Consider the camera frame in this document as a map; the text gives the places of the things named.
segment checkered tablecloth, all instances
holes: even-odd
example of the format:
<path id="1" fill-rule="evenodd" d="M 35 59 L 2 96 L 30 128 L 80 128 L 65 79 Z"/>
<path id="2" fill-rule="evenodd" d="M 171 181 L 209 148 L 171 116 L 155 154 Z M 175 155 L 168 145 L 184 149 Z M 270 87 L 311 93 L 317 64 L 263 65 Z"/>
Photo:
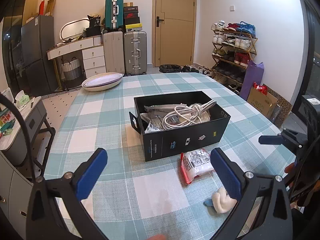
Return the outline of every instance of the checkered tablecloth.
<path id="1" fill-rule="evenodd" d="M 110 240 L 144 240 L 159 233 L 168 240 L 210 239 L 228 215 L 203 205 L 222 186 L 217 174 L 209 172 L 186 185 L 179 155 L 145 162 L 129 118 L 129 111 L 135 113 L 134 97 L 195 90 L 231 115 L 221 141 L 206 150 L 220 147 L 243 171 L 284 174 L 295 156 L 282 145 L 258 143 L 260 135 L 279 133 L 267 118 L 205 75 L 170 73 L 124 77 L 101 92 L 80 90 L 55 136 L 45 178 L 75 171 L 102 147 L 108 152 L 108 165 L 83 205 Z M 61 200 L 59 207 L 70 231 L 77 234 Z"/>

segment green suitcase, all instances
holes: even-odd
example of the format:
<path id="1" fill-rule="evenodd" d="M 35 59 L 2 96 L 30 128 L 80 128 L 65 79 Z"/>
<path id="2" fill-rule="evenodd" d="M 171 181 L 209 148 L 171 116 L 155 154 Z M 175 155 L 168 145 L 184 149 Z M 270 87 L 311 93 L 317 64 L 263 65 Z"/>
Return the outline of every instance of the green suitcase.
<path id="1" fill-rule="evenodd" d="M 105 25 L 110 31 L 124 30 L 123 0 L 106 0 Z"/>

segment wooden door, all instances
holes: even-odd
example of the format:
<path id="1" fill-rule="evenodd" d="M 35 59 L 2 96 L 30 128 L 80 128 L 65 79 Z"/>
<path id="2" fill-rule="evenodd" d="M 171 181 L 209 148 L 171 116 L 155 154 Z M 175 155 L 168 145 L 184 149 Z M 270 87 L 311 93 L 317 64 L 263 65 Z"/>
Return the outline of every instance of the wooden door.
<path id="1" fill-rule="evenodd" d="M 155 66 L 190 64 L 193 53 L 195 0 L 156 0 L 155 20 Z"/>

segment screw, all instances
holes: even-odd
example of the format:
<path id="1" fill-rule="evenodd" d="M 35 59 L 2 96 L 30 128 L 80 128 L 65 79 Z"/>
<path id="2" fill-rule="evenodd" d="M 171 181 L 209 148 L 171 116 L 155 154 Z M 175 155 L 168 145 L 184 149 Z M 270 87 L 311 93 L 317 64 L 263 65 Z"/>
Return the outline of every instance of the screw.
<path id="1" fill-rule="evenodd" d="M 43 180 L 42 176 L 39 176 L 39 177 L 36 178 L 36 182 L 38 182 L 38 183 L 41 182 L 42 180 Z"/>
<path id="2" fill-rule="evenodd" d="M 251 171 L 247 171 L 245 173 L 245 176 L 248 178 L 248 179 L 252 179 L 253 178 L 253 173 Z"/>
<path id="3" fill-rule="evenodd" d="M 70 172 L 70 171 L 66 172 L 66 173 L 63 175 L 63 177 L 64 177 L 65 179 L 71 179 L 72 176 L 73 176 L 73 173 Z"/>
<path id="4" fill-rule="evenodd" d="M 282 180 L 282 177 L 280 175 L 276 175 L 276 181 L 281 181 Z"/>

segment gray refrigerator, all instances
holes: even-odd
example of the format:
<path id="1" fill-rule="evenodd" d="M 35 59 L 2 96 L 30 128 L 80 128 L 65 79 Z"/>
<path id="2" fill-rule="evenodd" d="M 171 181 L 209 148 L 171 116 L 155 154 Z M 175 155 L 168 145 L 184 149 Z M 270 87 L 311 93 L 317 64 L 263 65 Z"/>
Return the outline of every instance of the gray refrigerator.
<path id="1" fill-rule="evenodd" d="M 54 46 L 53 17 L 39 15 L 21 28 L 22 55 L 33 96 L 53 93 L 58 82 L 47 50 Z"/>

